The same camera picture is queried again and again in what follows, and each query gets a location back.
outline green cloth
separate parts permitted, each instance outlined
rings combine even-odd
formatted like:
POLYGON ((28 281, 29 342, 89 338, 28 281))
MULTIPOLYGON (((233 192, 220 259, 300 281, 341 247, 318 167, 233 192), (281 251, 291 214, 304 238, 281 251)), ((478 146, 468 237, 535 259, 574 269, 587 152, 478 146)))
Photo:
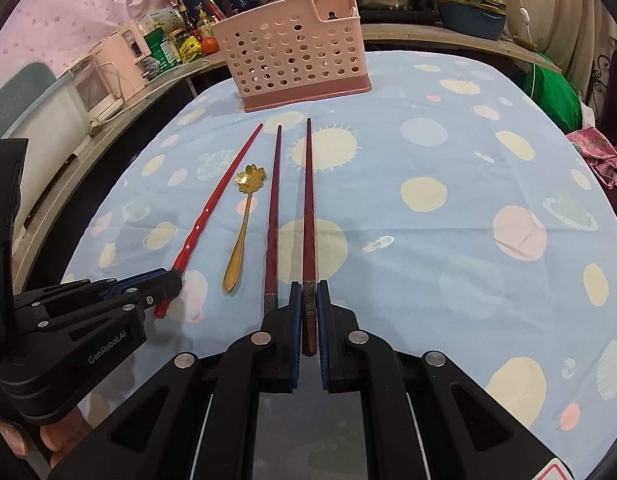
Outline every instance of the green cloth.
POLYGON ((580 99, 562 74, 533 65, 524 79, 523 90, 565 135, 582 129, 580 99))

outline pink utensil holder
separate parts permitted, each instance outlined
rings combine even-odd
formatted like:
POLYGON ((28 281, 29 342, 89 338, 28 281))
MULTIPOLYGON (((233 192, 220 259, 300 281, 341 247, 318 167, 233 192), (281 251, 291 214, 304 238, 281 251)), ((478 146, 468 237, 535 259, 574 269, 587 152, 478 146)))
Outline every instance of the pink utensil holder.
POLYGON ((355 0, 281 0, 213 30, 247 112, 371 90, 355 0))

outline dark red chopstick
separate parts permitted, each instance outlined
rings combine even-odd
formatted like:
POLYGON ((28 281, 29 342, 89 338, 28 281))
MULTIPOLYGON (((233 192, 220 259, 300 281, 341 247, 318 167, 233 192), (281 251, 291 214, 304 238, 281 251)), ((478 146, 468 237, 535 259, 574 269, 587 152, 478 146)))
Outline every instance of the dark red chopstick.
POLYGON ((302 353, 317 353, 317 309, 315 286, 315 207, 313 197, 313 135, 311 119, 306 120, 306 172, 304 176, 304 247, 302 262, 302 353))
MULTIPOLYGON (((220 197, 222 196, 222 193, 224 193, 226 186, 228 186, 228 183, 231 181, 231 179, 233 178, 233 175, 237 171, 237 167, 242 162, 242 159, 246 155, 246 152, 251 147, 251 144, 253 144, 255 137, 257 137, 257 134, 262 130, 263 127, 264 125, 260 124, 255 129, 255 131, 248 138, 244 146, 242 146, 242 149, 239 150, 239 153, 237 153, 236 158, 234 158, 233 162, 231 162, 231 165, 228 167, 228 169, 226 170, 226 173, 220 180, 218 187, 215 188, 215 191, 213 191, 210 198, 208 199, 208 202, 204 206, 204 209, 202 210, 202 214, 196 220, 195 225, 193 226, 188 237, 186 237, 184 246, 182 247, 182 250, 180 251, 180 253, 177 255, 177 258, 175 259, 175 263, 173 264, 173 270, 177 270, 178 272, 181 272, 181 273, 183 273, 186 270, 189 259, 191 258, 191 253, 194 251, 195 246, 197 245, 197 240, 200 238, 200 234, 202 234, 202 231, 204 231, 204 227, 206 227, 210 214, 213 213, 215 206, 218 205, 218 202, 220 201, 220 197)), ((156 317, 159 317, 159 319, 164 319, 164 316, 166 316, 166 312, 168 311, 168 306, 170 304, 171 304, 170 300, 162 301, 161 303, 156 305, 156 307, 153 309, 153 314, 155 314, 156 317)))
POLYGON ((277 127, 275 156, 272 162, 271 205, 266 240, 266 272, 264 274, 264 315, 277 309, 277 236, 280 211, 280 156, 282 152, 282 125, 277 127))

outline finger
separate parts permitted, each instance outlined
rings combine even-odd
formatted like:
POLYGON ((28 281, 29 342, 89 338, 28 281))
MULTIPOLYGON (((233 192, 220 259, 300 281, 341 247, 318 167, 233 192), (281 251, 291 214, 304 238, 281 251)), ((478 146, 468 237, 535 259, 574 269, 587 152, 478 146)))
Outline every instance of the finger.
POLYGON ((91 431, 92 430, 90 426, 86 422, 84 422, 80 430, 77 432, 76 436, 74 436, 73 439, 67 442, 66 445, 62 447, 62 449, 53 453, 53 456, 50 457, 51 468, 55 467, 57 463, 62 460, 69 451, 71 451, 75 446, 77 446, 77 444, 82 442, 84 437, 87 436, 87 434, 91 433, 91 431))
POLYGON ((21 458, 26 456, 28 453, 26 441, 13 424, 0 420, 0 433, 13 453, 21 458))
POLYGON ((59 451, 77 435, 83 422, 82 413, 78 408, 73 408, 71 412, 59 422, 40 428, 40 436, 44 446, 51 451, 59 451))

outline flower-shaped spoon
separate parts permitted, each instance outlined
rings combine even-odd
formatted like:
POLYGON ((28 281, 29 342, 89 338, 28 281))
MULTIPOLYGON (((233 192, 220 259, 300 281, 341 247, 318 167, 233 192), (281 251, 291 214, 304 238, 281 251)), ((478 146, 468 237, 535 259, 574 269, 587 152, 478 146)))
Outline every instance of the flower-shaped spoon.
POLYGON ((228 265, 226 266, 224 280, 222 280, 222 288, 224 289, 224 292, 230 292, 235 288, 239 278, 239 273, 242 270, 242 262, 244 261, 244 240, 246 238, 248 214, 251 210, 251 199, 253 198, 253 193, 264 185, 265 177, 266 172, 264 171, 264 168, 258 168, 255 164, 250 164, 246 167, 246 171, 237 173, 235 181, 239 184, 239 190, 242 193, 246 193, 248 197, 246 199, 246 207, 244 208, 242 227, 239 230, 237 242, 235 243, 233 253, 231 254, 228 265))

